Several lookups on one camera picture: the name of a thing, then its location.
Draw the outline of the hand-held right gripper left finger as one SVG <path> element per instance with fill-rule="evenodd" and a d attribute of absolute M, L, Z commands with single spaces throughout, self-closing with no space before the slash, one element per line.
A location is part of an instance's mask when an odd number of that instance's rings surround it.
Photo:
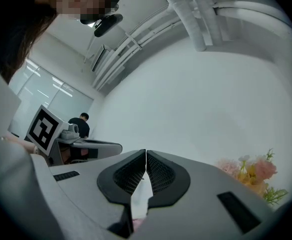
<path fill-rule="evenodd" d="M 145 173 L 145 150 L 52 167 L 31 158 L 64 240 L 138 240 L 131 196 Z"/>

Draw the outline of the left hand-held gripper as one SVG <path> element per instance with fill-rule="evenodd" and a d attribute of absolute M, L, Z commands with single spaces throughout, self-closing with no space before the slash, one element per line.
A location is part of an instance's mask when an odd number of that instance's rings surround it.
<path fill-rule="evenodd" d="M 49 166 L 64 165 L 62 154 L 71 160 L 98 160 L 121 154 L 119 143 L 79 138 L 76 124 L 63 121 L 41 105 L 28 128 L 26 136 L 49 156 Z M 54 143 L 64 140 L 65 143 Z"/>

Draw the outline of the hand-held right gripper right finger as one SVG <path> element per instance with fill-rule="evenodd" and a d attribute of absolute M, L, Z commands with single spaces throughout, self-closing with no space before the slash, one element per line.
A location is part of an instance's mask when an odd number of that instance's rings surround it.
<path fill-rule="evenodd" d="M 184 168 L 190 186 L 172 206 L 150 208 L 134 240 L 261 240 L 283 215 L 213 165 L 160 151 L 148 154 Z"/>

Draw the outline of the pink clothes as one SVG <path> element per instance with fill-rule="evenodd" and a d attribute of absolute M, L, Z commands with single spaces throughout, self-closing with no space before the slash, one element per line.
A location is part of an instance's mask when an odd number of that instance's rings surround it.
<path fill-rule="evenodd" d="M 133 222 L 133 230 L 136 231 L 144 222 L 144 220 L 146 219 L 146 217 L 139 217 L 139 218 L 134 218 L 132 220 Z"/>

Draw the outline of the person's left forearm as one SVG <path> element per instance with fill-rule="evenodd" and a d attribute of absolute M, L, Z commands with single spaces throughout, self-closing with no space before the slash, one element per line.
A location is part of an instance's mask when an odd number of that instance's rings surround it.
<path fill-rule="evenodd" d="M 12 133 L 10 133 L 8 131 L 6 132 L 5 137 L 9 141 L 17 143 L 17 144 L 23 146 L 25 148 L 25 150 L 29 154 L 36 154 L 36 155 L 40 154 L 38 147 L 32 142 L 29 142 L 29 141 L 26 141 L 26 140 L 22 140 L 22 139 L 18 138 L 17 136 L 13 135 Z"/>

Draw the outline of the frosted glass window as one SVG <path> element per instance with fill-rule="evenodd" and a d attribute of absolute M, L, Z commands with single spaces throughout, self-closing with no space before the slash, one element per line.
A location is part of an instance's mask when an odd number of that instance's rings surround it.
<path fill-rule="evenodd" d="M 67 122 L 87 113 L 93 104 L 93 99 L 29 59 L 12 77 L 9 87 L 20 98 L 21 104 L 8 130 L 22 139 L 40 106 Z"/>

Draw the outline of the pink and yellow flowers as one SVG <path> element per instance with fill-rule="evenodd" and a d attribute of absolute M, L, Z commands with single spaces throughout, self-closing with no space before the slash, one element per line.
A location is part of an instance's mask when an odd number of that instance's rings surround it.
<path fill-rule="evenodd" d="M 288 191 L 275 189 L 267 183 L 278 173 L 273 163 L 274 154 L 271 148 L 265 155 L 256 156 L 254 159 L 249 155 L 238 160 L 222 158 L 216 163 L 216 167 L 262 197 L 269 205 L 275 206 L 279 205 Z"/>

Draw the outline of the white air conditioner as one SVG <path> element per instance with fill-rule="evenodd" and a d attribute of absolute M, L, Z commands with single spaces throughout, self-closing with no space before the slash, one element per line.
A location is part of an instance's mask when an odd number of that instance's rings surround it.
<path fill-rule="evenodd" d="M 112 51 L 112 49 L 104 44 L 98 49 L 98 51 L 94 54 L 90 69 L 92 72 L 96 72 L 100 67 L 101 63 L 105 60 L 108 54 Z"/>

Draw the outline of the white ceiling pipes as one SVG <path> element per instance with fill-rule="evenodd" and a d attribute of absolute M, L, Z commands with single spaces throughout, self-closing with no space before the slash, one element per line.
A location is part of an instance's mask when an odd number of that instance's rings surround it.
<path fill-rule="evenodd" d="M 200 12 L 193 0 L 185 0 L 192 13 Z M 272 33 L 292 39 L 292 22 L 280 9 L 273 6 L 250 1 L 213 0 L 216 16 L 225 16 L 254 23 Z M 183 23 L 171 5 L 149 20 L 141 24 L 135 31 L 128 33 L 120 46 L 110 53 L 101 68 L 98 69 L 92 86 L 100 90 L 106 83 L 112 82 L 120 72 L 121 67 L 148 43 L 166 31 Z"/>

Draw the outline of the white insulated ceiling duct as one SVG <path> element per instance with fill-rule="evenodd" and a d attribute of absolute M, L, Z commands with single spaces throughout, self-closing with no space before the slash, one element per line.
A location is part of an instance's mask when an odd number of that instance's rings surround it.
<path fill-rule="evenodd" d="M 213 9 L 213 0 L 193 0 L 200 12 L 201 17 L 206 24 L 207 30 L 210 34 L 213 45 L 220 46 L 223 43 L 222 34 L 218 25 L 217 16 Z M 185 0 L 167 0 L 169 5 L 172 6 L 181 22 L 183 23 L 194 48 L 198 52 L 206 50 L 206 44 L 195 19 L 192 10 L 185 2 Z"/>

